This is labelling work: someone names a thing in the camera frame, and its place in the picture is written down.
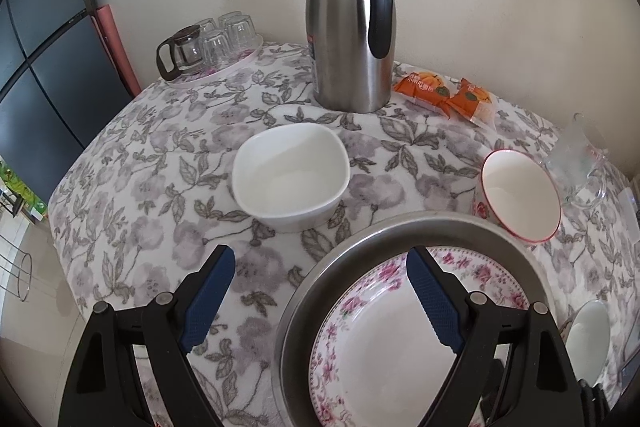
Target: thermos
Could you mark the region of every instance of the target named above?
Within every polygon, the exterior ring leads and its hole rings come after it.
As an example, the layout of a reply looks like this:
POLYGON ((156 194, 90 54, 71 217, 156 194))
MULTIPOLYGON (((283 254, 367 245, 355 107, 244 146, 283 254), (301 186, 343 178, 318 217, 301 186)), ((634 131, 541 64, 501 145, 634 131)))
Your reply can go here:
POLYGON ((325 108, 366 113, 391 96, 394 0, 306 0, 314 95, 325 108))

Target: snack package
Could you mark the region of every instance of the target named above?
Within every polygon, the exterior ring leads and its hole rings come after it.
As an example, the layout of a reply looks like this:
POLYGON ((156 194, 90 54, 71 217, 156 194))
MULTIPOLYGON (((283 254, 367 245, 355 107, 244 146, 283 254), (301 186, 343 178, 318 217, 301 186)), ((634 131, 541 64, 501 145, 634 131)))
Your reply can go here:
POLYGON ((460 89, 447 100, 447 104, 466 120, 495 132, 497 111, 493 95, 483 87, 476 86, 466 78, 460 80, 460 89))
POLYGON ((394 91, 408 96, 417 105, 450 117, 449 88, 437 74, 430 71, 410 73, 394 86, 394 91))

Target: tablecloth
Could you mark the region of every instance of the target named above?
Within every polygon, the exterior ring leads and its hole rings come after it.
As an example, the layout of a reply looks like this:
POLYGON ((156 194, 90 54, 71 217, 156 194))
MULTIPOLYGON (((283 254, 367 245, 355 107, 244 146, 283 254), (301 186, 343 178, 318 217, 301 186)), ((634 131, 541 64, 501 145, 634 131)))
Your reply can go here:
MULTIPOLYGON (((396 63, 394 80, 418 69, 396 63)), ((88 318, 99 299, 116 309, 145 305, 174 290, 215 245, 230 245, 235 278, 189 361, 226 425, 281 426, 270 380, 274 332, 311 267, 385 217, 469 212, 479 166, 491 150, 510 147, 538 160, 550 151, 555 126, 506 100, 497 103, 497 132, 447 120, 396 93, 374 114, 325 110, 313 100, 306 47, 295 44, 265 45, 247 67, 196 89, 152 84, 94 139, 49 202, 60 261, 82 315, 88 318), (351 181, 327 224, 276 233, 237 206, 232 165, 250 136, 302 121, 338 133, 351 181)), ((559 323, 588 299, 607 303, 611 344, 601 381, 613 401, 638 307, 640 257, 616 199, 628 181, 610 164, 606 176, 606 201, 592 211, 566 208, 556 236, 532 251, 553 289, 559 323)), ((143 354, 138 364, 155 420, 171 425, 143 354)))

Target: stainless steel bowl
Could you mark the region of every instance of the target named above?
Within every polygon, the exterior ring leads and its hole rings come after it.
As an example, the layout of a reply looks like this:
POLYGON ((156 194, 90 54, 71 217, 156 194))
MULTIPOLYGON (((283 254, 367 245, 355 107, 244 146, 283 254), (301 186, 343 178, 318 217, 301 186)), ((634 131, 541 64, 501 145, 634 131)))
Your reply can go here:
POLYGON ((530 302, 543 301, 556 315, 542 269, 522 243, 483 219, 455 212, 412 212, 380 221, 352 235, 305 277, 284 310, 271 384, 287 427, 320 427, 308 390, 309 357, 316 334, 335 301, 368 270, 415 245, 460 247, 504 266, 530 302))

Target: floral plate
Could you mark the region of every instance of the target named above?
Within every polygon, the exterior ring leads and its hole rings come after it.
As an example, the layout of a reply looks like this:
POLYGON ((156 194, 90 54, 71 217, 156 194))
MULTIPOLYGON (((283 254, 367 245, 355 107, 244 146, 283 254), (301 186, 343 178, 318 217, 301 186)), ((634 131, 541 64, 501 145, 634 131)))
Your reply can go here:
MULTIPOLYGON (((529 306, 520 285, 493 259, 462 248, 430 252, 468 291, 480 290, 498 305, 529 306)), ((405 261, 403 253, 358 279, 316 336, 309 393, 324 427, 415 427, 449 372, 455 356, 439 343, 405 261)), ((479 408, 471 425, 483 425, 479 408)))

